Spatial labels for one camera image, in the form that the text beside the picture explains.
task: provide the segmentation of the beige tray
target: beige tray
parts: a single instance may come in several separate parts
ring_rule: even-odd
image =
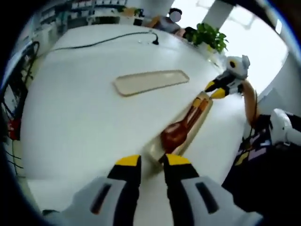
[[[186,151],[186,149],[188,148],[188,146],[190,145],[190,143],[193,141],[193,138],[196,136],[196,134],[198,133],[199,129],[201,128],[206,116],[208,115],[208,112],[210,111],[213,101],[212,99],[209,98],[209,96],[205,93],[205,92],[201,92],[198,97],[202,100],[202,99],[207,99],[208,100],[208,105],[206,107],[206,109],[203,111],[203,113],[201,114],[201,116],[199,117],[199,119],[196,121],[196,123],[194,124],[194,126],[191,128],[190,132],[187,135],[187,139],[186,141],[180,145],[179,147],[177,147],[172,154],[176,154],[176,155],[183,155],[184,152]],[[186,113],[188,112],[188,110],[190,109],[192,103],[190,103],[183,112],[181,112],[181,114],[176,117],[173,121],[171,121],[168,125],[180,121],[182,120]],[[159,159],[165,154],[165,151],[161,145],[161,140],[160,140],[160,133],[153,138],[144,148],[143,148],[143,152],[146,152],[148,154],[148,156],[150,156],[150,158],[153,160],[153,162],[162,167],[162,164],[159,163]]]
[[[189,77],[183,71],[171,70],[120,76],[114,81],[114,85],[119,94],[130,96],[188,81]]]

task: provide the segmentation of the red object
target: red object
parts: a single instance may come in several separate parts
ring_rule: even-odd
[[[20,140],[21,119],[9,120],[8,137],[12,140]]]

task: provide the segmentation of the potted plant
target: potted plant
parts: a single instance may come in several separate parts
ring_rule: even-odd
[[[186,39],[192,42],[195,46],[200,46],[206,43],[209,51],[214,53],[214,49],[220,54],[224,49],[227,49],[228,40],[225,39],[226,35],[219,32],[219,29],[214,29],[206,23],[198,24],[197,30],[194,30],[186,35]]]

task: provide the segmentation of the desk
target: desk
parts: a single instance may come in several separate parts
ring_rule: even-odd
[[[53,47],[94,43],[145,27],[103,24],[69,30]],[[141,153],[142,147],[187,106],[217,70],[177,37],[126,36],[92,48],[49,53],[30,86],[21,127],[23,161],[29,187],[41,209],[63,210],[72,196],[116,160]],[[181,69],[185,84],[121,97],[112,82],[121,75]],[[217,100],[185,153],[201,175],[225,179],[243,135],[243,99]],[[135,225],[173,225],[164,175],[146,177]]]

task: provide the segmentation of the white pillar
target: white pillar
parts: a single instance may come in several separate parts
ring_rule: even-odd
[[[207,23],[214,28],[221,28],[233,8],[233,5],[220,0],[215,0],[202,22]]]

